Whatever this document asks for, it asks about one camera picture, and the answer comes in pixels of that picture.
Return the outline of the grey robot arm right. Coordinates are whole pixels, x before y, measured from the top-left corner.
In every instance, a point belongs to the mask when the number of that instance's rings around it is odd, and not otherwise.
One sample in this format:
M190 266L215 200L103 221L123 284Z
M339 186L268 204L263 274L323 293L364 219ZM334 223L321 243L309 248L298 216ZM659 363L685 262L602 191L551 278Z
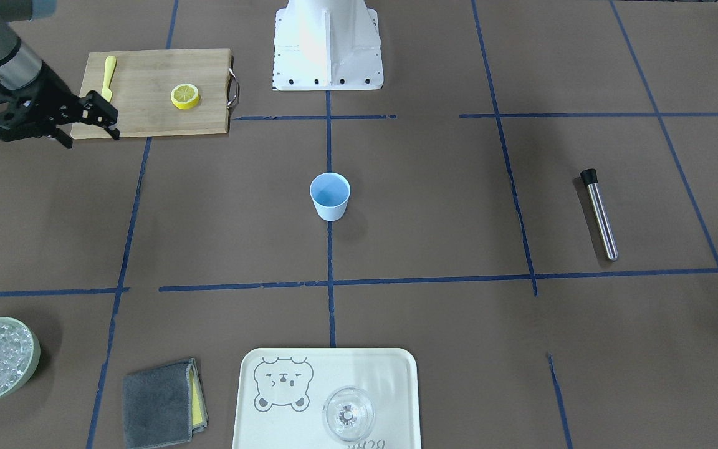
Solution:
M94 90L85 97L69 86L11 28L12 22L51 17L54 1L0 1L0 140L47 137L65 148L74 140L62 126L82 123L120 139L118 111Z

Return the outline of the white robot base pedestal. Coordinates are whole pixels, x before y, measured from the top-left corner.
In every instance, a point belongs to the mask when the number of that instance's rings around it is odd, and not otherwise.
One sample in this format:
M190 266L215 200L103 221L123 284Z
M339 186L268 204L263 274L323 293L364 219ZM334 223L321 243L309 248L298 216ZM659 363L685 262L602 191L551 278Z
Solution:
M274 25L274 90L383 87L378 14L366 2L290 1L276 11Z

